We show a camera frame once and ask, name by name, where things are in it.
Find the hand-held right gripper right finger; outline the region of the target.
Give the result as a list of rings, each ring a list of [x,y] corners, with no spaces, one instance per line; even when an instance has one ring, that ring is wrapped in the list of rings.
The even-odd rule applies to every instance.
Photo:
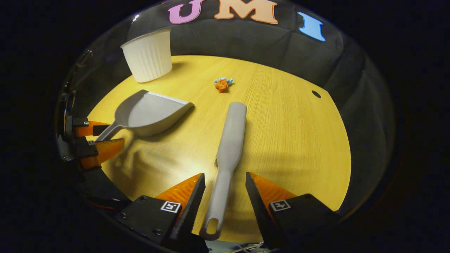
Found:
[[[246,173],[245,187],[270,249],[307,245],[341,221],[339,214],[312,194],[295,195],[253,172]]]

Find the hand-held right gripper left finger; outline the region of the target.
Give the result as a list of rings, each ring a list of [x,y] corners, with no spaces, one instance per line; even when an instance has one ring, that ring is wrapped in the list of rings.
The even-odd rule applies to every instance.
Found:
[[[205,240],[192,232],[205,188],[200,173],[157,197],[142,195],[119,211],[118,223],[150,253],[206,253]]]

